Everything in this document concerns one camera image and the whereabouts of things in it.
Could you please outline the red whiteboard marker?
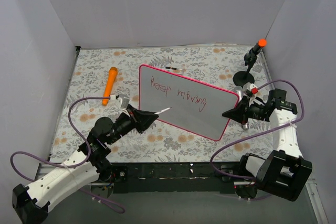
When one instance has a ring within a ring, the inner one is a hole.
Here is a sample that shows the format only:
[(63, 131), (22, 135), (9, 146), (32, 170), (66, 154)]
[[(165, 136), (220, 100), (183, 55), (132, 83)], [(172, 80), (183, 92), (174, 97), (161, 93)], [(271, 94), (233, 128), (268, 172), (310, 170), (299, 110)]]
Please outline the red whiteboard marker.
[(160, 111), (155, 112), (154, 114), (157, 114), (157, 115), (162, 114), (162, 113), (168, 111), (168, 110), (171, 109), (171, 108), (172, 108), (172, 107), (165, 108), (165, 109), (163, 109), (163, 110), (160, 110)]

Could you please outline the pink framed whiteboard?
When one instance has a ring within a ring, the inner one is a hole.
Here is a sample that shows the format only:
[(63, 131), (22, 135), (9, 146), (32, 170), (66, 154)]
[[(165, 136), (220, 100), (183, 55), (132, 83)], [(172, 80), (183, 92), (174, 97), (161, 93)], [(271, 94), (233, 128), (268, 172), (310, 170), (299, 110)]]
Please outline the pink framed whiteboard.
[(139, 67), (139, 109), (166, 111), (159, 121), (213, 141), (224, 135), (237, 93), (149, 65)]

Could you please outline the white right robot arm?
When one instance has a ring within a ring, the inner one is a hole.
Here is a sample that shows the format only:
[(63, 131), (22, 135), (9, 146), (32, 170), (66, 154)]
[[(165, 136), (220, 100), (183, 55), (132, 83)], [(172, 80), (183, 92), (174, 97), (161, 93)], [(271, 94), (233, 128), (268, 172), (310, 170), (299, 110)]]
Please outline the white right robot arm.
[(269, 91), (264, 102), (256, 96), (253, 84), (239, 91), (237, 106), (222, 114), (242, 125), (249, 119), (269, 122), (273, 129), (273, 150), (267, 158), (247, 153), (238, 166), (238, 176), (248, 181), (254, 178), (257, 189), (295, 201), (312, 172), (312, 163), (304, 159), (296, 133), (297, 106), (286, 100), (286, 91)]

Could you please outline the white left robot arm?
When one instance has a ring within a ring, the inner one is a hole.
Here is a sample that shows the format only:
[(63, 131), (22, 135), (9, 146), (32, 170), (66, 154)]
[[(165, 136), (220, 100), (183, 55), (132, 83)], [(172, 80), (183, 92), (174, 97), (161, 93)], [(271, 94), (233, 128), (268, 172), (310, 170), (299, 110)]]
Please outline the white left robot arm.
[(13, 189), (12, 206), (22, 223), (42, 223), (49, 212), (65, 198), (91, 182), (111, 182), (115, 178), (107, 156), (109, 145), (136, 130), (146, 131), (159, 118), (158, 112), (126, 110), (113, 121), (101, 117), (81, 144), (59, 167), (42, 178)]

